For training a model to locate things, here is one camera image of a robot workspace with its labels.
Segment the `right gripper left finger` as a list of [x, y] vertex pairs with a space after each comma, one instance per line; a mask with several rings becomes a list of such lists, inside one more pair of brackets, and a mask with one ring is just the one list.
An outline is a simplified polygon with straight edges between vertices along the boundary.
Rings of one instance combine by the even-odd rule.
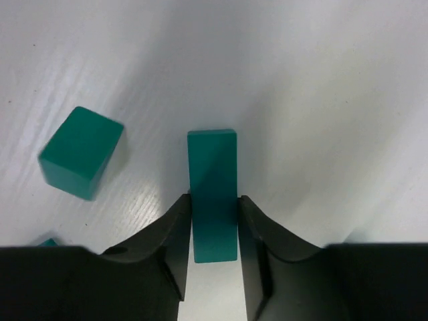
[[96, 254], [84, 247], [1, 249], [2, 320], [176, 320], [185, 297], [190, 196]]

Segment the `teal rectangular block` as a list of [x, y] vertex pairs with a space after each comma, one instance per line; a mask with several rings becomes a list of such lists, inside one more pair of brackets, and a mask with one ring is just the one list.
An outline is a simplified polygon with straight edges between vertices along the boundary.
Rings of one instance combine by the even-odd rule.
[[237, 133], [187, 134], [195, 263], [237, 260]]

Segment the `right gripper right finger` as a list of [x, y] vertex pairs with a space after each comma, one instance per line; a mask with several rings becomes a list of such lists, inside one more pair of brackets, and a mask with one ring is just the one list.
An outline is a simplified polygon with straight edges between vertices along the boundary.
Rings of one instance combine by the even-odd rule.
[[317, 247], [238, 200], [248, 320], [426, 320], [427, 245]]

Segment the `teal cube block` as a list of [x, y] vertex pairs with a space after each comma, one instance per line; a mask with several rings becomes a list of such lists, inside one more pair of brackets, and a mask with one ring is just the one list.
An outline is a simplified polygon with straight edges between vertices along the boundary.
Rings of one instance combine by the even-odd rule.
[[93, 200], [123, 132], [123, 124], [75, 107], [38, 154], [46, 183]]

